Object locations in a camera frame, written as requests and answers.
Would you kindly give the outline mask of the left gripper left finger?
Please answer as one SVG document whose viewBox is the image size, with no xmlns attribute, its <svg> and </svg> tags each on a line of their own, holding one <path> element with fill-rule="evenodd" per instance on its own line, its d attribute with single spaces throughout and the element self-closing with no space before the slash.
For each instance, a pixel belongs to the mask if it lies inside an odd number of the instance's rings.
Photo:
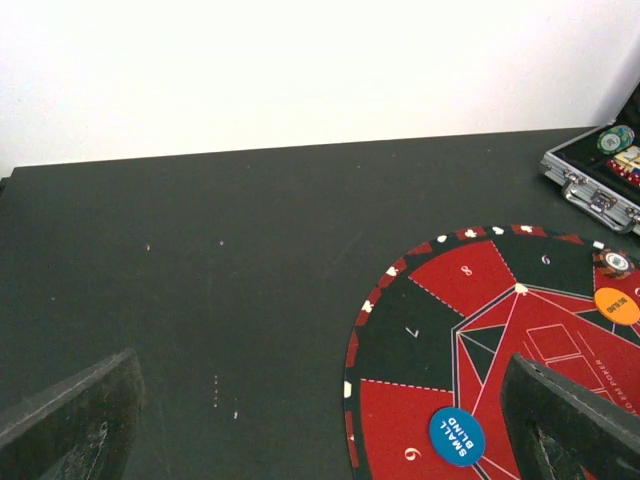
<svg viewBox="0 0 640 480">
<path fill-rule="evenodd" d="M 120 479 L 145 401 L 126 348 L 1 412 L 3 479 Z"/>
</svg>

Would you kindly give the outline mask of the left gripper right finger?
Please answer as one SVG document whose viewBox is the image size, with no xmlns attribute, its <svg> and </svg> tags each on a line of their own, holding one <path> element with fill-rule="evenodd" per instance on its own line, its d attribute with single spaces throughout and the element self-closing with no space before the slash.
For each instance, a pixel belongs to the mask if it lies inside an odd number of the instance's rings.
<svg viewBox="0 0 640 480">
<path fill-rule="evenodd" d="M 569 378 L 514 354 L 500 403 L 523 479 L 639 477 L 639 417 Z"/>
</svg>

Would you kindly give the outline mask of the blue small blind button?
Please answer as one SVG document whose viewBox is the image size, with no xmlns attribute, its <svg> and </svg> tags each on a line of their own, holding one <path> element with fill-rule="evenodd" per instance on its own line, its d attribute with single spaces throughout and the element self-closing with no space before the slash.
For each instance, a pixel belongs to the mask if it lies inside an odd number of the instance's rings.
<svg viewBox="0 0 640 480">
<path fill-rule="evenodd" d="M 458 407 L 438 409 L 431 417 L 428 435 L 436 453 L 448 464 L 460 468 L 475 465 L 487 445 L 479 421 Z"/>
</svg>

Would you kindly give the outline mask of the orange big blind button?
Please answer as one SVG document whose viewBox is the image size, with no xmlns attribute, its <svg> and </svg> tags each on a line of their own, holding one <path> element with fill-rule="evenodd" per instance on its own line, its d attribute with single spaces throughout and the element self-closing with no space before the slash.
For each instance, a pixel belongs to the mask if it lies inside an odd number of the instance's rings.
<svg viewBox="0 0 640 480">
<path fill-rule="evenodd" d="M 639 305 L 621 290 L 613 287 L 599 288 L 594 292 L 593 301 L 596 309 L 614 324 L 631 326 L 639 322 Z"/>
</svg>

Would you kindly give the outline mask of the round red black poker mat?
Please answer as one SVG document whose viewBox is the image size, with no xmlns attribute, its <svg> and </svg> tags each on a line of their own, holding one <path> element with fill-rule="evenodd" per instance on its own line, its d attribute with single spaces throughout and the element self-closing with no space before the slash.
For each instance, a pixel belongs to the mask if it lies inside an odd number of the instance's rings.
<svg viewBox="0 0 640 480">
<path fill-rule="evenodd" d="M 620 277 L 595 264 L 603 251 Z M 538 226 L 470 227 L 394 262 L 351 333 L 344 412 L 358 479 L 515 479 L 500 409 L 502 379 L 519 354 L 631 414 L 639 411 L 639 327 L 613 321 L 597 291 L 639 301 L 629 252 Z M 440 409 L 471 414 L 486 449 L 469 467 L 445 461 L 429 424 Z"/>
</svg>

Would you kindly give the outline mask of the aluminium poker case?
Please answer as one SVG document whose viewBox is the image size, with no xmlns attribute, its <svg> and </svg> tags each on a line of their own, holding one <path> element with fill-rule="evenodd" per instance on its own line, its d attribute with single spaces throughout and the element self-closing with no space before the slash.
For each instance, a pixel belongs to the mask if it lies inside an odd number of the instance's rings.
<svg viewBox="0 0 640 480">
<path fill-rule="evenodd" d="M 605 155 L 596 147 L 601 132 L 620 124 L 634 130 L 632 145 L 639 147 L 638 89 L 633 90 L 608 123 L 545 152 L 539 169 L 542 175 L 560 185 L 564 199 L 582 212 L 616 233 L 638 234 L 639 187 L 631 185 L 607 167 L 606 162 L 617 153 Z"/>
</svg>

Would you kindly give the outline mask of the red dice in case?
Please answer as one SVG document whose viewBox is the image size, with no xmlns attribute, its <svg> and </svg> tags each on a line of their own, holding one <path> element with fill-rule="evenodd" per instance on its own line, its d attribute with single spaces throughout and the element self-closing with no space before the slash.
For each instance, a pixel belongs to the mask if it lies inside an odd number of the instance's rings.
<svg viewBox="0 0 640 480">
<path fill-rule="evenodd" d="M 640 167 L 638 160 L 609 159 L 607 167 L 619 177 L 635 187 L 640 187 Z"/>
</svg>

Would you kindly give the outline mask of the pyramid card box in case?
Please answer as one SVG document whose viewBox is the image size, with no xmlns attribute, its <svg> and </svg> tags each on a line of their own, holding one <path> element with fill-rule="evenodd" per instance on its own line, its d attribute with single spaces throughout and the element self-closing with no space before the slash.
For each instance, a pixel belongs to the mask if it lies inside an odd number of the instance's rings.
<svg viewBox="0 0 640 480">
<path fill-rule="evenodd" d="M 626 150 L 617 153 L 613 160 L 615 161 L 617 168 L 625 174 L 638 174 L 639 158 L 640 148 L 636 145 L 632 145 Z"/>
</svg>

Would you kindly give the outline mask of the green chip stack in case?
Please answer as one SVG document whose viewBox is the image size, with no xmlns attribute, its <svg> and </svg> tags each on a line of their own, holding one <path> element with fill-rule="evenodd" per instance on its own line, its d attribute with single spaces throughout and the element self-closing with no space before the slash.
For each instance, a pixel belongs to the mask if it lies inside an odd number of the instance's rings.
<svg viewBox="0 0 640 480">
<path fill-rule="evenodd" d="M 634 139 L 635 132 L 631 127 L 614 125 L 599 134 L 596 147 L 605 155 L 613 155 L 631 146 Z"/>
</svg>

